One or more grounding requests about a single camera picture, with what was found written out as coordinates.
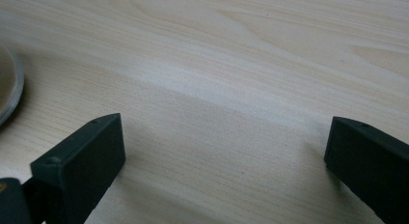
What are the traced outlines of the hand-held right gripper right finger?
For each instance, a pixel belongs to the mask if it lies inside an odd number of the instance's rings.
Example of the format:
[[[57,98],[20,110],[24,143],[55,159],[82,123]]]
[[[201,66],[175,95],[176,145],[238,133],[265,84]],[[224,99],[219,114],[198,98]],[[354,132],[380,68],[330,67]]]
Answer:
[[[332,120],[324,161],[386,224],[409,224],[409,145],[362,122]]]

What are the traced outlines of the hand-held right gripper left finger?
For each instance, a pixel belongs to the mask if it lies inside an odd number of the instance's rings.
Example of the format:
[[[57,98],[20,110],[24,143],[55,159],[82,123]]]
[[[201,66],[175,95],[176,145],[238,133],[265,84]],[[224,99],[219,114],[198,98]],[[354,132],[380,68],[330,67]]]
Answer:
[[[83,224],[125,163],[119,113],[93,119],[31,163],[46,224]]]

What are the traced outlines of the white-lidded glass jar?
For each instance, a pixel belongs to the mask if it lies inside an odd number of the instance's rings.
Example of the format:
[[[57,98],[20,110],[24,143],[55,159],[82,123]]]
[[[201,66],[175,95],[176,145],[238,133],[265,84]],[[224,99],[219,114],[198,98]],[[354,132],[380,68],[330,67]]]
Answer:
[[[17,108],[24,88],[24,69],[15,51],[0,42],[0,126]]]

